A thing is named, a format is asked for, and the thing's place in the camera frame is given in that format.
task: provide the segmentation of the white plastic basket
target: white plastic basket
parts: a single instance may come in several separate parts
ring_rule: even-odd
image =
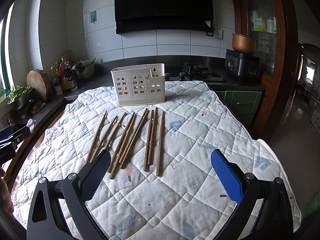
[[[164,64],[119,67],[111,70],[120,106],[164,103]]]

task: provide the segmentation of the tile floor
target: tile floor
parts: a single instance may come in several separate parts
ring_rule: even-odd
[[[269,141],[288,176],[299,208],[320,191],[320,134],[310,122],[312,106],[295,95]]]

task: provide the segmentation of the drawer handle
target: drawer handle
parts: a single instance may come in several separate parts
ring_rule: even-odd
[[[248,103],[239,103],[239,102],[237,102],[237,105],[250,105],[250,102],[248,102]]]

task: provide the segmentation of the label on basket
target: label on basket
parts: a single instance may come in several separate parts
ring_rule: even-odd
[[[144,75],[144,83],[146,84],[146,87],[150,86],[150,78],[149,78],[149,73],[143,73]]]

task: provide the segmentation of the glass cabinet door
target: glass cabinet door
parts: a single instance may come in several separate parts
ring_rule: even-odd
[[[273,0],[248,0],[250,13],[249,36],[257,40],[256,53],[261,72],[273,74],[276,58],[276,15]]]

